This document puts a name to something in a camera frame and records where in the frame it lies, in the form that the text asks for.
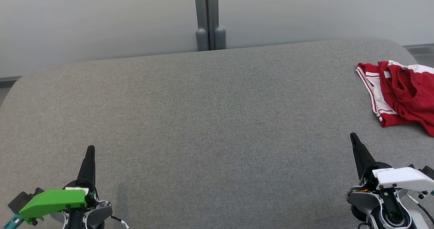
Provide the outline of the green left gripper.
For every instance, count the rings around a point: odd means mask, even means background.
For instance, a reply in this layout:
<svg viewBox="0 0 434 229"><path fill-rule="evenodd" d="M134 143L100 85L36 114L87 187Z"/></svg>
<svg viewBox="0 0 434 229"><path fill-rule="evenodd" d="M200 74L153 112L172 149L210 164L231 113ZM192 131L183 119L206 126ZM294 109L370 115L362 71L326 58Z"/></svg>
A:
<svg viewBox="0 0 434 229"><path fill-rule="evenodd" d="M63 212L71 215L78 211L84 215L96 207L96 149L88 146L82 161L77 180L65 185L63 189L49 189L34 195L22 209L19 215L28 224L44 216Z"/></svg>

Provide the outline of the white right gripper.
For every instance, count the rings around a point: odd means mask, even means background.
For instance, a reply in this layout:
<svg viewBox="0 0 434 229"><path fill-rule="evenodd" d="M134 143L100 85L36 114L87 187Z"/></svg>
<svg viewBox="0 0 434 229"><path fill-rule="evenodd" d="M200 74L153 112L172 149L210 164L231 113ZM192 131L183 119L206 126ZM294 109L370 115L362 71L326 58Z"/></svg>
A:
<svg viewBox="0 0 434 229"><path fill-rule="evenodd" d="M433 168L425 166L416 169L413 165L393 168L389 164L376 162L356 133L350 133L350 140L360 185L369 191L389 188L433 191Z"/></svg>

